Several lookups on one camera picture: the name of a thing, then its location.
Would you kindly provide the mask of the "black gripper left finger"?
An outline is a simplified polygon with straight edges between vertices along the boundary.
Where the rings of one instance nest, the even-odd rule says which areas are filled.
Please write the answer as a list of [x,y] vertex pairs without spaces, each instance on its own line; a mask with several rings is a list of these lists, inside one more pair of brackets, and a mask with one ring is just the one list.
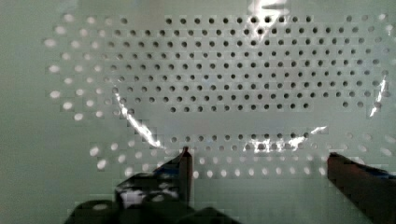
[[138,173],[120,182],[114,200],[92,200],[75,207],[64,224],[141,224],[140,212],[149,197],[163,196],[189,203],[192,155],[188,147],[149,173]]

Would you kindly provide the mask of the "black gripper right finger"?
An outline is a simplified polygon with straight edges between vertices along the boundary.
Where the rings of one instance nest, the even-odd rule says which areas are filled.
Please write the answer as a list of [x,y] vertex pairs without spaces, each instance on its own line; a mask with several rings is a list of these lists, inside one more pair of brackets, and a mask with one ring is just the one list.
[[395,175],[332,152],[327,177],[374,224],[395,224]]

